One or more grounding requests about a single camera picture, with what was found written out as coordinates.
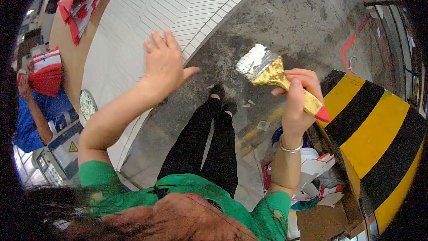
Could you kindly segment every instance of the gold paintbrush handle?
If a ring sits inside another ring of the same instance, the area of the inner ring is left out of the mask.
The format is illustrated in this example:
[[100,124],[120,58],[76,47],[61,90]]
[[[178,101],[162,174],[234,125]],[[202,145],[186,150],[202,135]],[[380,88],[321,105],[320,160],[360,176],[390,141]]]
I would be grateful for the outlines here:
[[[282,65],[281,57],[276,58],[276,60],[273,61],[269,67],[267,67],[262,73],[260,73],[260,75],[254,81],[252,81],[252,84],[258,86],[275,85],[288,91],[290,88],[290,81],[288,81],[286,76],[284,75],[284,68]],[[322,103],[309,91],[304,90],[304,93],[305,103],[303,109],[309,115],[317,115],[318,111],[323,108]],[[324,115],[327,115],[326,119],[329,120],[327,111],[325,109],[324,111]]]
[[[290,89],[291,83],[287,79],[276,80],[274,82],[275,84],[270,84],[270,85],[276,85],[280,88],[285,89],[285,91],[288,91]],[[315,116],[318,113],[318,111],[321,109],[322,103],[314,95],[312,95],[312,93],[310,93],[306,89],[303,90],[303,93],[305,94],[305,102],[304,102],[303,109],[309,115]]]

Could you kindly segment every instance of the left hand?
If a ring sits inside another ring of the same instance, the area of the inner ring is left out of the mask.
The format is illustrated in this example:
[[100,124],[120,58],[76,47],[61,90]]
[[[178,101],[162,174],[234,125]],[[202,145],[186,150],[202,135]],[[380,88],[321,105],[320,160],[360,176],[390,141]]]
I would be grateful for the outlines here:
[[23,75],[19,81],[18,90],[25,101],[33,98],[33,93],[29,87],[28,75]]
[[152,40],[145,40],[146,78],[155,84],[162,99],[177,90],[184,81],[200,71],[199,67],[183,69],[180,46],[171,31],[165,30],[165,40],[153,31]]

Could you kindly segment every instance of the striped pattern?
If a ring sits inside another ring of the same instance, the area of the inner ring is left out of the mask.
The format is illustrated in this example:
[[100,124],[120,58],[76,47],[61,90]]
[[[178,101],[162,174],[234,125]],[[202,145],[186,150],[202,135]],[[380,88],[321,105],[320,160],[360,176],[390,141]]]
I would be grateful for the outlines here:
[[324,129],[340,146],[357,196],[369,197],[382,233],[410,188],[426,121],[391,92],[343,72],[332,71],[321,88],[332,118]]
[[[132,88],[145,76],[142,43],[152,30],[170,29],[187,63],[223,19],[243,0],[110,0],[89,50],[82,89],[98,108]],[[128,126],[109,149],[119,170],[148,113]]]

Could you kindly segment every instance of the hand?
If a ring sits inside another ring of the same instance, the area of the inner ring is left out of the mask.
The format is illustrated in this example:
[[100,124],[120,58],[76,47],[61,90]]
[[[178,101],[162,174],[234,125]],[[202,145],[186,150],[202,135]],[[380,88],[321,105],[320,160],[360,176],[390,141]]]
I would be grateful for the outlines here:
[[19,81],[18,90],[25,101],[33,98],[33,93],[29,87],[28,75],[23,75]]
[[24,67],[24,70],[27,73],[33,73],[34,72],[34,61],[33,61],[33,58],[31,58],[30,60],[28,60],[27,64]]
[[[303,111],[303,88],[312,93],[324,104],[321,87],[315,72],[306,69],[284,71],[286,78],[291,81],[287,95],[287,107],[282,115],[282,145],[286,149],[294,150],[299,147],[303,134],[315,123],[316,118]],[[282,88],[275,88],[272,94],[277,96],[284,94]]]
[[180,46],[171,31],[165,30],[165,40],[153,31],[152,39],[145,40],[146,47],[146,79],[159,90],[161,98],[178,89],[184,81],[200,71],[199,67],[183,69]]

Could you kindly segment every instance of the blue shirt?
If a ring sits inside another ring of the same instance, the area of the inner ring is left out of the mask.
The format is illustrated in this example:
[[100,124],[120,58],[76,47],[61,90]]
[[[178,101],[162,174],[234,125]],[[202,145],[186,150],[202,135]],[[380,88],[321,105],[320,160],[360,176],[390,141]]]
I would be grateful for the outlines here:
[[[57,116],[73,108],[64,89],[58,91],[56,98],[38,93],[35,90],[32,91],[34,100],[45,116],[46,121],[53,120]],[[29,112],[28,105],[21,95],[19,95],[18,125],[16,131],[14,143],[25,153],[45,146],[40,139],[33,116]]]

